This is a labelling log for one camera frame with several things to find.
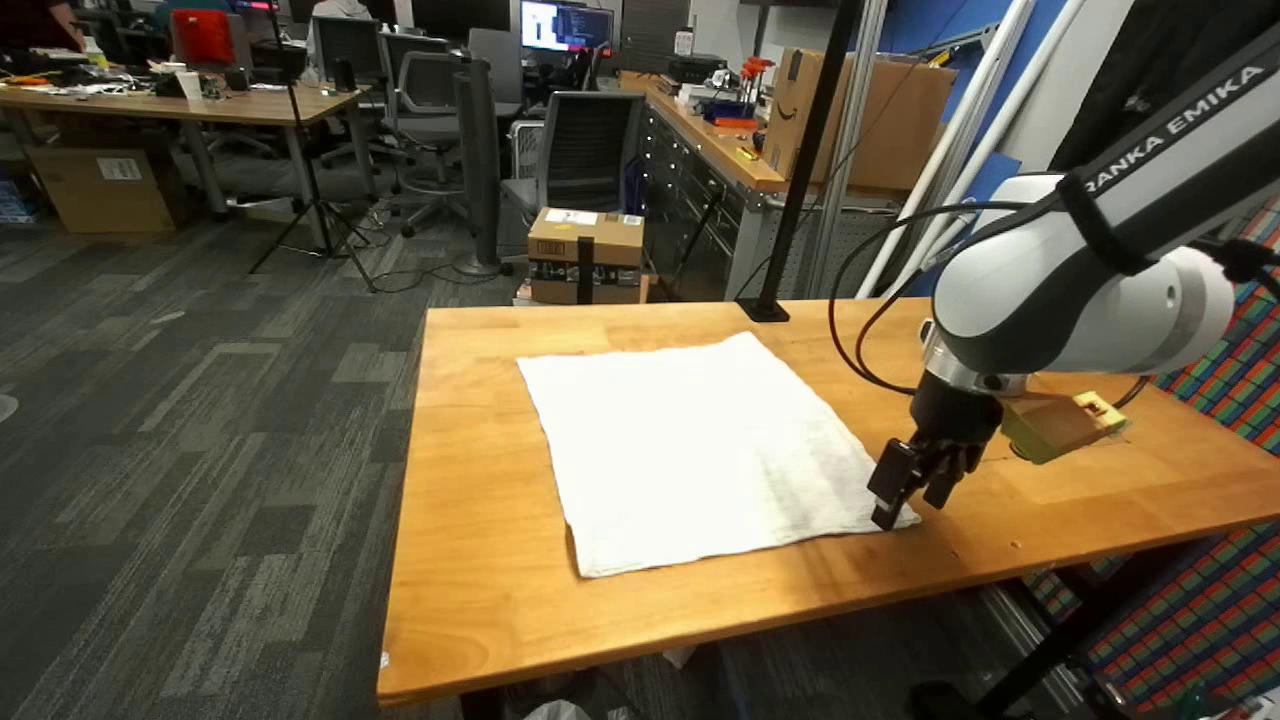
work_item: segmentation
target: cabinet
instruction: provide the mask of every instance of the cabinet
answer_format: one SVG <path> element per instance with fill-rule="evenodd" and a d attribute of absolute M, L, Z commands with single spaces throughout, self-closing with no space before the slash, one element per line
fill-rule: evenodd
<path fill-rule="evenodd" d="M 654 265 L 670 300 L 734 300 L 763 282 L 763 267 L 785 215 L 785 189 L 758 192 L 722 176 L 700 140 L 688 140 L 688 112 L 644 112 L 644 251 Z M 848 203 L 830 239 L 821 239 L 821 209 L 808 199 L 781 295 L 827 295 L 844 256 L 891 222 L 891 203 Z M 870 251 L 844 277 L 841 292 L 850 295 Z"/>
<path fill-rule="evenodd" d="M 720 300 L 745 195 L 654 112 L 644 112 L 644 246 L 675 300 Z"/>

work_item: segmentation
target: cardboard box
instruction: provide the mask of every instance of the cardboard box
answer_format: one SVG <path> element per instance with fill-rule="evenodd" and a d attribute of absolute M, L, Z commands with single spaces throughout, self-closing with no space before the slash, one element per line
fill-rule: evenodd
<path fill-rule="evenodd" d="M 644 215 L 542 209 L 527 267 L 534 302 L 644 302 Z"/>
<path fill-rule="evenodd" d="M 158 239 L 193 215 L 166 156 L 148 147 L 33 147 L 36 181 L 65 233 L 110 245 Z"/>
<path fill-rule="evenodd" d="M 770 74 L 763 159 L 781 176 L 792 176 L 792 165 L 801 156 L 801 140 L 804 140 L 804 123 L 808 123 L 821 67 L 824 67 L 821 52 L 792 47 Z M 844 112 L 848 112 L 848 87 L 850 87 L 850 57 L 841 67 L 841 93 L 830 99 L 824 144 L 816 153 L 811 185 L 827 181 L 835 134 L 841 134 Z M 933 144 L 940 140 L 948 95 L 950 95 L 948 67 L 876 61 L 848 189 L 911 192 L 916 176 L 923 172 L 923 165 L 933 156 Z"/>

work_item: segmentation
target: wooden table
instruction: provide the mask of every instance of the wooden table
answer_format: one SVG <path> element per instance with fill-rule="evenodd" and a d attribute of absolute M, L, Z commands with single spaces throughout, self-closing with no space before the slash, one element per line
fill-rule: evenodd
<path fill-rule="evenodd" d="M 880 451 L 886 436 L 909 436 L 909 403 L 854 381 L 830 350 L 824 302 L 785 306 L 788 325 L 753 325 L 734 302 L 432 306 L 381 698 L 482 693 L 1280 516 L 1280 476 L 1267 451 L 1147 387 L 1128 408 L 1124 436 L 1045 466 L 1015 458 L 997 436 L 943 512 L 916 504 L 918 526 L 581 580 L 549 438 L 517 357 L 675 346 L 753 326 L 866 451 Z M 850 334 L 866 312 L 870 302 L 841 302 L 841 326 Z M 884 317 L 866 344 L 880 375 L 916 385 L 923 312 L 918 300 L 903 300 Z M 1128 381 L 1045 375 L 1036 387 L 1118 396 Z"/>
<path fill-rule="evenodd" d="M 133 95 L 66 95 L 66 93 L 0 87 L 0 112 L 174 119 L 181 132 L 184 132 L 184 144 L 193 147 L 194 176 L 203 185 L 206 209 L 215 215 L 226 212 L 226 199 L 222 199 L 222 192 L 215 185 L 212 156 L 203 147 L 203 123 L 278 128 L 285 140 L 286 140 L 290 166 L 295 166 L 301 199 L 311 209 L 316 246 L 328 246 L 319 212 L 311 203 L 316 199 L 311 185 L 302 181 L 308 156 L 302 156 L 301 128 L 316 123 L 323 115 L 335 115 L 335 112 L 355 112 L 358 95 L 364 93 L 323 95 L 316 84 L 295 84 L 295 108 L 301 112 L 290 115 L 286 93 L 261 93 L 261 87 L 226 93 L 226 95 L 206 99 L 206 103 L 186 103 L 184 95 L 148 95 L 148 93 L 133 93 Z M 353 119 L 353 134 L 355 134 L 355 165 L 358 165 L 364 181 L 370 185 L 370 176 L 366 176 L 366 134 L 364 134 L 358 119 Z"/>

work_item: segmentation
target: white towel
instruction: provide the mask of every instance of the white towel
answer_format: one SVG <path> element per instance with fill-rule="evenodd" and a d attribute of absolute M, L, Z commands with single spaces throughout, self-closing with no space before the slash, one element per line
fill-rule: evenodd
<path fill-rule="evenodd" d="M 581 577 L 880 531 L 870 457 L 753 333 L 524 357 Z"/>

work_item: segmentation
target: door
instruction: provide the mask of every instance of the door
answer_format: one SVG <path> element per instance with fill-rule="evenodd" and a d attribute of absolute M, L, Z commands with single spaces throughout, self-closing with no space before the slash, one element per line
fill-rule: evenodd
<path fill-rule="evenodd" d="M 663 70 L 683 20 L 688 0 L 625 0 L 617 67 Z"/>

